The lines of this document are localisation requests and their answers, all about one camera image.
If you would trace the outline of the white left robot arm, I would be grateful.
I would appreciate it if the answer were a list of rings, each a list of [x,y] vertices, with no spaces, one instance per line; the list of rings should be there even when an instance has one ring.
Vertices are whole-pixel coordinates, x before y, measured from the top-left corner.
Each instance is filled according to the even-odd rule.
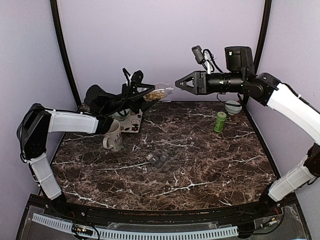
[[[31,106],[21,121],[16,134],[20,143],[21,160],[35,176],[44,195],[51,201],[51,210],[60,218],[67,218],[70,206],[59,197],[62,190],[47,159],[47,137],[54,132],[87,133],[104,135],[112,127],[111,115],[126,109],[136,114],[149,107],[144,95],[155,90],[155,86],[143,83],[123,84],[120,94],[105,92],[97,84],[86,92],[85,104],[90,112],[72,112],[49,109],[40,103]]]

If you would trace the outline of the green pill bottle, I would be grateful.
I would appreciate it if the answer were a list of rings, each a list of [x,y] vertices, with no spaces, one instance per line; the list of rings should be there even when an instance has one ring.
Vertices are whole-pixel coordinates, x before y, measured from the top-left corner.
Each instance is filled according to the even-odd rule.
[[[219,111],[216,116],[215,125],[214,125],[214,131],[216,133],[222,132],[224,128],[224,124],[227,118],[227,114],[223,111]]]

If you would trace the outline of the grey weekly pill organizer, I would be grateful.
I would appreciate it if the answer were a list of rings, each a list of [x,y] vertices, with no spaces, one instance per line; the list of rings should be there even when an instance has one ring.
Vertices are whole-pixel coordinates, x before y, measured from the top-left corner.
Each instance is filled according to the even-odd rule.
[[[150,153],[148,155],[153,155],[152,161],[149,161],[149,160],[148,161],[157,169],[160,169],[164,166],[164,164],[169,156],[166,152],[164,152],[160,157],[154,155],[153,153]]]

